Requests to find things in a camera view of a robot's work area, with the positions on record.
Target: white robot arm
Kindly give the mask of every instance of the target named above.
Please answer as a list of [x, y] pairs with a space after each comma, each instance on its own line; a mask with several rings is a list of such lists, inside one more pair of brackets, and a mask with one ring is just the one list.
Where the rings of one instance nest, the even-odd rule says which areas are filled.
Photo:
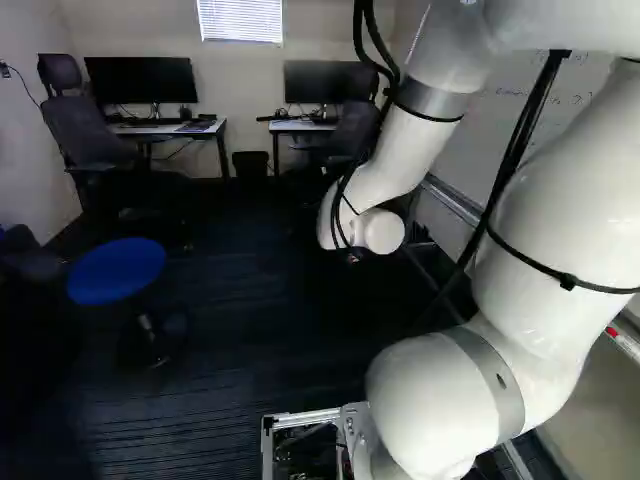
[[[640, 3], [434, 0], [377, 151], [345, 190], [365, 212], [341, 206], [354, 244], [376, 253], [399, 246], [401, 222], [375, 206], [423, 179], [493, 59], [529, 48], [640, 57]], [[367, 400], [380, 441], [361, 477], [461, 478], [478, 454], [566, 402], [596, 338], [631, 298], [615, 290], [640, 285], [639, 129], [640, 63], [618, 60], [565, 134], [514, 176], [492, 220], [518, 252], [611, 291], [563, 288], [486, 240], [473, 280], [480, 312], [471, 322], [404, 340], [371, 365]], [[335, 248], [333, 193], [317, 227], [327, 249]]]

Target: trash can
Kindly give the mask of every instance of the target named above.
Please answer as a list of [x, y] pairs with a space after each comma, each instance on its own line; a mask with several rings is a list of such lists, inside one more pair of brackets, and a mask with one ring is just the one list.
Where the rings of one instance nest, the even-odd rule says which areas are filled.
[[231, 158], [236, 169], [236, 176], [242, 182], [266, 183], [267, 165], [269, 164], [268, 152], [235, 152]]

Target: window blind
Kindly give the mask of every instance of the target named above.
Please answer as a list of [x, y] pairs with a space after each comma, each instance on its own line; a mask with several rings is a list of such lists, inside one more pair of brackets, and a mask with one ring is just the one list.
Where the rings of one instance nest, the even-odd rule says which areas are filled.
[[203, 40], [282, 43], [282, 0], [197, 0]]

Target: desk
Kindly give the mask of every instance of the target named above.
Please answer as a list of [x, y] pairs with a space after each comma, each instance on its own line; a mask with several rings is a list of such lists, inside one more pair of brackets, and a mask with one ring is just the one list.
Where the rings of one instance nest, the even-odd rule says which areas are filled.
[[273, 136], [273, 175], [276, 178], [280, 177], [280, 147], [278, 144], [280, 135], [333, 132], [336, 127], [337, 125], [316, 125], [311, 120], [271, 120], [269, 133]]
[[211, 140], [216, 139], [218, 144], [218, 154], [220, 155], [220, 170], [222, 172], [222, 178], [226, 182], [229, 180], [229, 158], [227, 157], [227, 148], [224, 143], [224, 132], [227, 128], [226, 117], [218, 117], [216, 123], [211, 125], [204, 132], [178, 132], [178, 128], [182, 127], [185, 123], [177, 125], [158, 125], [157, 127], [128, 127], [124, 124], [113, 124], [109, 128], [113, 133], [122, 138], [131, 138], [132, 140], [138, 140], [141, 144], [146, 144], [149, 147], [148, 155], [150, 156], [150, 144], [152, 142], [144, 142], [144, 139], [153, 140], [154, 137], [171, 137], [171, 138], [192, 138], [194, 140]]

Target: black monitor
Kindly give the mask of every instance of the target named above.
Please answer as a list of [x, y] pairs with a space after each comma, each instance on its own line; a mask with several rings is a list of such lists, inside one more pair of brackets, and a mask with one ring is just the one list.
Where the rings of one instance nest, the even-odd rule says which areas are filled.
[[289, 60], [284, 64], [286, 103], [341, 104], [369, 100], [378, 89], [375, 70], [361, 62]]
[[171, 57], [86, 57], [99, 104], [197, 103], [191, 60]]

